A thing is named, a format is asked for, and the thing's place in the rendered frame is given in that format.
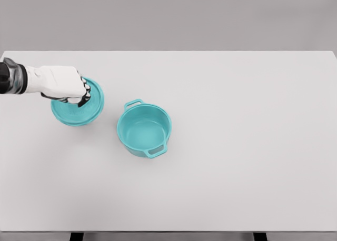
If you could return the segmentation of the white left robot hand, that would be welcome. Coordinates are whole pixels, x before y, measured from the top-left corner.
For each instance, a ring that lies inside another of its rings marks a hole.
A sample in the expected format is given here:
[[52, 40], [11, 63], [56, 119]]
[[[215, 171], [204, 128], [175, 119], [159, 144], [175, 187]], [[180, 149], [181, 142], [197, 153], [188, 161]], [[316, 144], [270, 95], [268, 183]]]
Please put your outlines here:
[[82, 107], [91, 99], [91, 87], [73, 66], [42, 66], [41, 96]]

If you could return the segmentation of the teal pot lid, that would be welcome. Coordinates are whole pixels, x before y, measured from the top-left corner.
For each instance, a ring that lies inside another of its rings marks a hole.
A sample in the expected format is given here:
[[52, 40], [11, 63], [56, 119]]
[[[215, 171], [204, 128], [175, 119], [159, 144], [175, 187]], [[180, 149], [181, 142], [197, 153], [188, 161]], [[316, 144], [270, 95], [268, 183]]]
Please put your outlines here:
[[76, 104], [63, 103], [51, 100], [51, 110], [55, 118], [68, 126], [83, 126], [94, 121], [101, 114], [104, 107], [104, 93], [100, 85], [90, 79], [85, 78], [91, 87], [90, 100], [81, 107]]

